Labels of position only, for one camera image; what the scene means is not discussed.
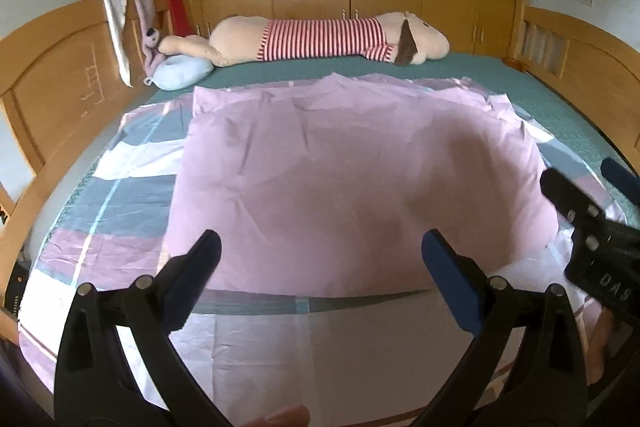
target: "green bed sheet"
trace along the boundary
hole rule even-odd
[[[620,155],[609,142],[568,103],[530,74],[508,68],[497,58],[452,53],[442,60],[427,61],[421,66],[395,66],[385,62],[373,62],[362,57],[251,62],[231,68],[216,69],[198,85],[210,88],[246,86],[280,80],[321,78],[334,71],[345,76],[385,73],[397,78],[468,76],[486,89],[496,93],[506,93],[511,102],[529,112],[561,142],[583,158],[598,175],[600,175],[600,163],[607,156],[623,163]],[[192,90],[193,87],[178,91],[159,90],[148,103],[171,100]],[[629,223],[638,227],[640,219],[635,207],[615,188],[605,183],[613,197],[622,206]]]

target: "plaid blanket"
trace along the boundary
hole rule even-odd
[[[402,86],[411,83],[416,89],[457,87],[478,92],[487,100],[495,95],[469,78],[399,80],[384,74],[370,74],[360,79]],[[290,84],[310,82],[300,80]],[[34,263],[20,311],[20,343],[24,356],[50,389],[62,328],[75,288],[85,281],[92,282],[99,289],[125,287],[142,274],[155,274],[166,261],[162,238],[191,120],[191,103],[192,95],[184,94],[167,102],[139,107],[122,118],[116,136],[66,204]],[[526,111],[516,106],[514,109],[538,144],[545,164],[559,169],[590,194],[606,209],[611,219],[624,220],[619,205],[590,167]],[[563,219],[560,221],[561,232],[547,247],[546,257],[541,258],[550,263],[557,262],[555,269],[559,269],[556,270],[558,273],[568,260],[571,248],[571,227]],[[504,274],[509,277],[510,273],[507,267]],[[538,281],[532,285],[542,290],[547,282]],[[415,295],[405,294],[321,299],[206,290],[194,309],[193,320],[190,319],[175,338],[180,338],[177,342],[184,348],[178,352],[190,369],[197,371],[196,362],[192,361],[190,365],[193,349],[202,335],[212,336],[213,331],[220,334],[221,317],[314,315],[323,311],[352,311],[372,304],[380,305],[379,309],[383,310],[391,309],[394,303],[412,302],[415,298]],[[572,304],[579,315],[584,295],[573,291]],[[129,348],[127,356],[134,352],[132,342],[129,342]],[[504,357],[496,372],[492,382],[492,389],[496,392],[513,357],[514,353],[511,358]],[[209,365],[202,378],[208,381],[212,378],[211,353],[205,358]],[[138,373],[134,373],[139,382],[146,381],[148,385],[142,365],[132,363],[132,366],[138,368]],[[206,381],[198,381],[207,390]],[[214,389],[209,391],[209,396],[212,396]],[[153,388],[147,389],[145,396],[156,397],[156,401],[161,403]],[[421,396],[423,405],[425,397]],[[234,416],[232,411],[230,414],[235,423],[243,420],[242,413]]]

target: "bed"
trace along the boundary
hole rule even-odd
[[[359,57],[251,63],[216,70],[200,85],[226,88],[321,78],[333,72],[439,78],[423,84],[431,89],[465,86],[484,94],[508,93],[513,103],[532,113],[517,109],[545,162],[590,192],[609,216],[623,218],[620,206],[593,174],[602,158],[615,156],[611,147],[533,77],[494,58],[451,54],[411,68]],[[55,352],[76,286],[91,280],[104,289],[122,287],[142,273],[156,273],[166,261],[162,235],[191,118],[192,90],[158,91],[123,119],[102,159],[65,205],[34,263],[20,311],[20,346],[50,389]],[[586,161],[562,141],[580,150]],[[142,158],[131,152],[149,144],[160,152],[146,152]],[[124,156],[115,158],[123,151]],[[500,273],[524,285],[522,274],[536,273],[528,282],[532,289],[564,282],[561,270],[570,251],[569,235],[568,229],[562,230],[535,259]],[[575,289],[571,298],[586,339],[584,322],[593,303],[585,302]],[[121,338],[140,388],[149,400],[162,404],[130,335],[121,331]],[[433,291],[351,299],[206,291],[172,341],[198,383],[235,424],[305,403],[315,425],[390,425],[419,413],[470,338],[458,330]],[[499,393],[517,346],[516,334],[484,400]],[[425,381],[427,373],[431,378]],[[274,387],[277,393],[271,392]],[[244,399],[247,394],[254,397],[250,405]]]

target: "brown ear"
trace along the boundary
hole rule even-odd
[[[411,64],[411,59],[418,52],[418,48],[415,45],[414,36],[409,28],[409,21],[407,19],[402,23],[402,29],[400,30],[400,41],[398,42],[398,55],[394,64],[396,66],[407,66]]]

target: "wooden bed rail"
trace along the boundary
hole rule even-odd
[[[156,24],[166,29],[166,3],[154,1]],[[7,215],[0,229],[0,304],[22,245],[60,180],[130,103],[154,91],[142,82],[140,40],[129,0],[123,44],[133,87],[120,79],[102,0],[44,14],[0,41],[0,107],[34,176],[15,202],[0,185]],[[0,316],[0,335],[17,341],[17,324],[8,316]]]
[[[640,53],[587,22],[527,7],[518,58],[640,172]]]

